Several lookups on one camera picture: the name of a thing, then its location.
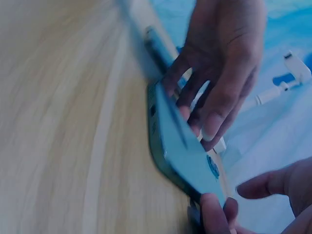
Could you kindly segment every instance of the hand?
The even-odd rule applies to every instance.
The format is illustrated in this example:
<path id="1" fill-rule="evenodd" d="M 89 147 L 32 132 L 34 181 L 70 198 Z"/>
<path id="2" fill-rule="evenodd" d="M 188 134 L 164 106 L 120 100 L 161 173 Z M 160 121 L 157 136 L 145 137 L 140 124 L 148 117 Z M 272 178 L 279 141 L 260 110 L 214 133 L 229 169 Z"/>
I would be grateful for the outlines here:
<path id="1" fill-rule="evenodd" d="M 262 54 L 263 0 L 197 0 L 185 45 L 162 81 L 172 95 L 180 77 L 192 67 L 177 105 L 208 151 L 234 121 L 257 77 Z M 201 86 L 206 91 L 190 113 Z"/>
<path id="2" fill-rule="evenodd" d="M 206 234 L 254 234 L 236 223 L 238 203 L 233 198 L 228 198 L 222 209 L 216 195 L 204 194 L 200 207 Z"/>
<path id="3" fill-rule="evenodd" d="M 287 195 L 296 219 L 283 234 L 312 233 L 312 157 L 259 175 L 239 185 L 237 192 L 248 199 Z"/>

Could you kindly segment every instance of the wooden table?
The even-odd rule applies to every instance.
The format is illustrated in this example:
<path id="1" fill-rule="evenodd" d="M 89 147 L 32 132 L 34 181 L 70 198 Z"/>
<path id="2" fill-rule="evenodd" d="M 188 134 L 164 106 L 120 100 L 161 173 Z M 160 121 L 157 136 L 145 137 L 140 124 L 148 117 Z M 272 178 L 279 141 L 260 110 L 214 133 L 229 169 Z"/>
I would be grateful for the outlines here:
<path id="1" fill-rule="evenodd" d="M 1 234 L 190 233 L 148 148 L 158 23 L 146 0 L 1 1 Z"/>

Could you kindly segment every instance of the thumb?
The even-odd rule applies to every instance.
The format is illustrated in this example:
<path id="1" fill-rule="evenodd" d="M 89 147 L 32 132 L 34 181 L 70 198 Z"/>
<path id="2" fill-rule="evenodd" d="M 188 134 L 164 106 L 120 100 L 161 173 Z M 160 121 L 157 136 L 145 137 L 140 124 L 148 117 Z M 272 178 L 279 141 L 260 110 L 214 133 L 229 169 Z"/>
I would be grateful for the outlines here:
<path id="1" fill-rule="evenodd" d="M 203 194 L 200 199 L 202 222 L 208 234 L 231 234 L 228 221 L 214 194 Z"/>

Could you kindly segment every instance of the finger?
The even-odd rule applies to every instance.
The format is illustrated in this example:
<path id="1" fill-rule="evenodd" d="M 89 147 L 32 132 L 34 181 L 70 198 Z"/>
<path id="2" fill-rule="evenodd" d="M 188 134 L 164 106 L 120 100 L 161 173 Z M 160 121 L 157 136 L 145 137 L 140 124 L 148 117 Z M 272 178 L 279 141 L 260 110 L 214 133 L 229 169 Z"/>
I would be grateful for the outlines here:
<path id="1" fill-rule="evenodd" d="M 200 143 L 202 144 L 202 146 L 204 147 L 204 149 L 206 151 L 210 151 L 220 141 L 221 137 L 225 134 L 225 132 L 228 130 L 228 128 L 233 124 L 243 102 L 244 102 L 243 100 L 238 101 L 236 106 L 231 110 L 229 115 L 223 121 L 218 132 L 216 133 L 216 135 L 214 136 L 214 138 L 211 141 L 206 141 L 205 139 L 201 140 Z"/>
<path id="2" fill-rule="evenodd" d="M 196 71 L 192 73 L 190 79 L 183 87 L 176 105 L 179 107 L 180 112 L 185 120 L 188 120 L 190 117 L 191 103 L 205 82 L 206 79 L 200 76 L 200 71 Z"/>
<path id="3" fill-rule="evenodd" d="M 211 141 L 205 141 L 205 140 L 202 141 L 202 145 L 206 151 L 211 150 L 220 141 L 221 137 L 225 134 L 225 132 L 229 129 L 229 127 L 231 127 L 231 125 L 235 121 L 235 119 L 239 113 L 240 108 L 242 107 L 246 97 L 251 92 L 251 90 L 255 84 L 257 74 L 258 74 L 258 71 L 256 69 L 254 69 L 251 72 L 251 74 L 247 78 L 247 81 L 244 84 L 244 87 L 240 93 L 240 96 L 239 96 L 239 99 L 237 101 L 236 106 L 231 110 L 231 112 L 225 118 L 225 120 L 221 124 L 221 126 L 220 126 L 218 132 L 216 133 L 216 135 L 214 136 L 214 138 Z"/>
<path id="4" fill-rule="evenodd" d="M 227 219 L 216 195 L 202 195 L 200 206 L 203 225 L 207 234 L 230 234 Z"/>
<path id="5" fill-rule="evenodd" d="M 247 199 L 258 199 L 273 194 L 288 195 L 289 167 L 259 175 L 242 183 L 237 192 Z"/>
<path id="6" fill-rule="evenodd" d="M 238 215 L 238 202 L 229 197 L 223 206 L 223 212 L 228 221 L 230 230 L 235 228 L 236 218 Z"/>
<path id="7" fill-rule="evenodd" d="M 214 84 L 210 81 L 207 88 L 205 89 L 204 93 L 200 96 L 198 99 L 195 108 L 193 109 L 189 119 L 188 124 L 191 127 L 192 131 L 196 134 L 196 136 L 199 136 L 201 125 L 200 125 L 200 112 L 205 104 L 205 101 L 211 92 L 211 90 L 214 88 Z"/>
<path id="8" fill-rule="evenodd" d="M 177 82 L 189 68 L 190 65 L 186 59 L 185 52 L 182 50 L 161 81 L 169 96 L 174 94 Z"/>
<path id="9" fill-rule="evenodd" d="M 312 205 L 306 208 L 282 234 L 311 234 L 312 233 Z"/>
<path id="10" fill-rule="evenodd" d="M 205 141 L 211 141 L 215 137 L 228 114 L 236 106 L 247 78 L 255 69 L 255 65 L 245 59 L 236 60 L 227 60 L 219 81 L 204 104 L 201 122 Z"/>
<path id="11" fill-rule="evenodd" d="M 243 228 L 241 226 L 236 226 L 235 227 L 236 233 L 237 234 L 256 234 L 250 230 L 247 230 L 246 228 Z"/>

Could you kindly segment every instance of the phone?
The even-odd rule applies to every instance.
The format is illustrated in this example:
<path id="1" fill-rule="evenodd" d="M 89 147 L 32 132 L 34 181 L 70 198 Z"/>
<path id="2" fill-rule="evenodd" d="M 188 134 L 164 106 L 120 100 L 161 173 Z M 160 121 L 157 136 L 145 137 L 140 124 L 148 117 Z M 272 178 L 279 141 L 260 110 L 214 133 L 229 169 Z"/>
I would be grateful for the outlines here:
<path id="1" fill-rule="evenodd" d="M 159 81 L 148 85 L 147 98 L 150 151 L 158 169 L 196 203 L 214 193 L 223 206 L 217 166 Z"/>

